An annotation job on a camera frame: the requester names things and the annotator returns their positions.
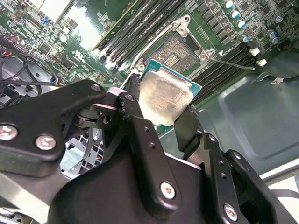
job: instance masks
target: ram slot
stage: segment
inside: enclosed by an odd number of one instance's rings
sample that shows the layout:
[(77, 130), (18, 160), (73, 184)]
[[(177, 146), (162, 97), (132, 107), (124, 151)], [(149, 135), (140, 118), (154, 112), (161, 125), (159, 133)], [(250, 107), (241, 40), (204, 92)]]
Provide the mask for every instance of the ram slot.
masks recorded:
[[(254, 67), (256, 65), (253, 56), (248, 54), (248, 49), (243, 44), (240, 44), (224, 56), (222, 60), (242, 66)], [(231, 65), (212, 64), (207, 70), (192, 80), (202, 86), (192, 103), (196, 105), (207, 97), (219, 93), (226, 84), (240, 76), (243, 72), (244, 70)]]
[(95, 49), (102, 51), (106, 47), (117, 45), (124, 37), (124, 33), (131, 30), (145, 12), (150, 10), (152, 1), (158, 0), (142, 0), (138, 4), (134, 4), (125, 15), (107, 32), (103, 39), (97, 44)]
[(166, 8), (162, 13), (160, 13), (154, 22), (144, 30), (144, 32), (139, 35), (138, 41), (134, 43), (133, 46), (127, 46), (128, 51), (125, 50), (120, 54), (118, 54), (119, 61), (117, 63), (117, 67), (121, 67), (121, 65), (130, 58), (130, 56), (144, 43), (151, 35), (156, 33), (156, 31), (167, 22), (170, 15), (173, 14), (177, 9), (179, 9), (186, 0), (175, 0)]
[(149, 25), (153, 22), (156, 21), (157, 18), (161, 15), (161, 12), (165, 10), (165, 8), (169, 8), (169, 6), (172, 5), (172, 0), (165, 1), (161, 3), (161, 1), (156, 4), (150, 14), (147, 14), (144, 16), (142, 21), (137, 24), (137, 26), (131, 30), (131, 32), (124, 38), (123, 41), (114, 49), (112, 49), (113, 53), (113, 58), (112, 61), (116, 61), (119, 55), (123, 53), (123, 51), (133, 43), (136, 38), (140, 34), (142, 34), (148, 27)]

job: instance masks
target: hex bolt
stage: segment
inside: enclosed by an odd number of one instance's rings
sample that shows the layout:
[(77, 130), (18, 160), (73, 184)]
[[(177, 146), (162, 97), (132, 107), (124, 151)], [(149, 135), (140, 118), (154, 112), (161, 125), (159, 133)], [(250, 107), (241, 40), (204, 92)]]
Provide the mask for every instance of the hex bolt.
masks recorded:
[(176, 191), (174, 190), (174, 188), (167, 182), (161, 183), (160, 189), (164, 197), (168, 199), (173, 199), (176, 195)]
[(229, 204), (224, 204), (223, 208), (224, 208), (225, 213), (231, 220), (233, 220), (233, 221), (238, 220), (238, 215), (232, 206), (230, 206)]
[(93, 84), (90, 87), (97, 92), (101, 92), (101, 88), (99, 85)]
[(18, 135), (18, 130), (11, 125), (0, 126), (0, 140), (11, 140)]
[(41, 135), (36, 139), (36, 147), (41, 150), (51, 150), (56, 146), (56, 140), (49, 135)]

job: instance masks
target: white connector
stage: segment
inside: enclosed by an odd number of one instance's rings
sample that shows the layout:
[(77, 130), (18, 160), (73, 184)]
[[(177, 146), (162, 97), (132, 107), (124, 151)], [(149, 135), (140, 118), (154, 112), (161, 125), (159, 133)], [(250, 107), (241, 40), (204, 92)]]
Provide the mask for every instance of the white connector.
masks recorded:
[(257, 56), (261, 51), (259, 48), (254, 48), (254, 49), (249, 50), (249, 52), (251, 55)]
[(263, 67), (266, 63), (267, 60), (266, 59), (262, 59), (256, 62), (258, 66)]

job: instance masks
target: silver screw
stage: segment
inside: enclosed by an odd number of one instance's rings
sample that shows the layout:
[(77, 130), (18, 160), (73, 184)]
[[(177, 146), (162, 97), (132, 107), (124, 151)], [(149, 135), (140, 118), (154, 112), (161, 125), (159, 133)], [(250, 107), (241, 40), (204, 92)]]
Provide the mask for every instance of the silver screw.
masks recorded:
[(56, 146), (56, 140), (49, 135), (41, 135), (36, 139), (36, 146), (41, 150), (51, 150)]
[(211, 50), (209, 51), (209, 56), (213, 56), (215, 54), (215, 51)]
[(207, 56), (206, 55), (200, 55), (199, 59), (202, 61), (206, 61), (207, 60)]
[(183, 29), (183, 28), (180, 28), (180, 29), (178, 29), (178, 33), (182, 35), (182, 34), (184, 34), (184, 33), (185, 33), (185, 31), (184, 31), (184, 29)]
[(11, 140), (18, 135), (18, 130), (11, 125), (0, 126), (0, 140)]
[(238, 154), (238, 153), (234, 153), (234, 155), (235, 155), (235, 157), (237, 158), (237, 159), (241, 159), (241, 157), (240, 157), (240, 155)]
[(212, 136), (212, 135), (209, 135), (209, 137), (210, 137), (210, 140), (212, 140), (212, 141), (216, 141), (216, 139), (215, 139), (215, 137), (214, 137), (214, 136)]
[(134, 101), (134, 98), (131, 95), (126, 95), (126, 98), (130, 101)]
[(90, 86), (93, 90), (97, 91), (97, 92), (100, 92), (101, 91), (101, 88), (99, 85), (96, 85), (96, 84), (93, 84), (92, 86)]
[(161, 183), (160, 189), (164, 197), (168, 199), (173, 199), (174, 196), (176, 195), (176, 191), (169, 183), (166, 182)]
[(143, 64), (140, 64), (140, 65), (139, 65), (139, 69), (140, 69), (141, 71), (143, 71), (143, 70), (145, 69), (145, 66), (144, 66)]
[(238, 215), (232, 206), (230, 206), (229, 204), (224, 204), (223, 208), (224, 208), (225, 213), (231, 220), (233, 220), (233, 221), (238, 220)]

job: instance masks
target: motherboard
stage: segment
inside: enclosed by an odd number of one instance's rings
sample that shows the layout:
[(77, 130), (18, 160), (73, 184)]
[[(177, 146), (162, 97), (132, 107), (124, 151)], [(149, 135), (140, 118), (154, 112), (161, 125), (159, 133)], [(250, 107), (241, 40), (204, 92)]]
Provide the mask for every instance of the motherboard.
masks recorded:
[(264, 66), (298, 38), (298, 13), (296, 0), (0, 0), (0, 36), (62, 84), (119, 87), (154, 59), (199, 83), (198, 103), (243, 73), (210, 59)]

